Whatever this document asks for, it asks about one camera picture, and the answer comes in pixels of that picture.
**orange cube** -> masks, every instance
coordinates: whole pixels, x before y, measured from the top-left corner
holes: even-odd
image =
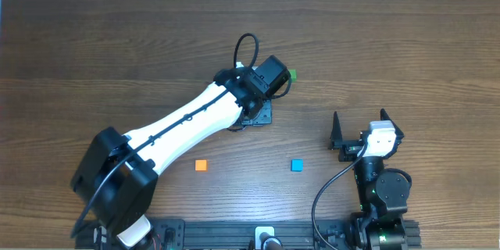
[[[209,169],[209,162],[206,159],[195,161],[195,171],[206,172]]]

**white arm segment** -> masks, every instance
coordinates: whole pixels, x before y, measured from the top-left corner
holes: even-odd
[[[125,135],[129,137],[128,145],[132,149],[138,147],[178,121],[188,113],[204,106],[220,95],[226,88],[211,83],[197,98],[172,112],[167,117],[143,127],[132,130]],[[152,159],[155,162],[153,170],[160,175],[175,159],[185,153],[189,148],[203,141],[209,135],[233,125],[241,115],[242,108],[236,104],[236,98],[226,93],[220,100],[212,104],[206,111],[201,111],[193,116],[191,121],[184,121],[162,137],[155,140],[154,145],[148,145],[140,150],[139,156],[145,161]]]

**tabletop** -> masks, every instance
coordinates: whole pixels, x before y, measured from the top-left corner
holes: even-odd
[[[92,138],[188,103],[245,32],[257,64],[274,54],[297,81],[273,124],[220,131],[174,162],[149,216],[310,220],[346,166],[328,149],[334,111],[357,138],[385,108],[405,132],[387,164],[412,175],[405,218],[423,246],[498,247],[500,0],[2,0],[0,247],[73,247],[84,203],[70,179]],[[348,173],[316,215],[358,208]]]

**wood grain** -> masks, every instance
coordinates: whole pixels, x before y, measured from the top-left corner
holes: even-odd
[[[221,131],[159,180],[151,216],[309,220],[355,138],[384,107],[405,131],[387,163],[414,185],[407,219],[431,248],[498,247],[500,0],[2,0],[0,247],[70,248],[83,208],[69,182],[107,126],[142,127],[231,66],[238,37],[296,69],[273,125]],[[244,44],[242,58],[250,58]],[[208,173],[194,161],[208,159]],[[290,173],[290,159],[304,159]],[[317,216],[358,208],[352,176]]]

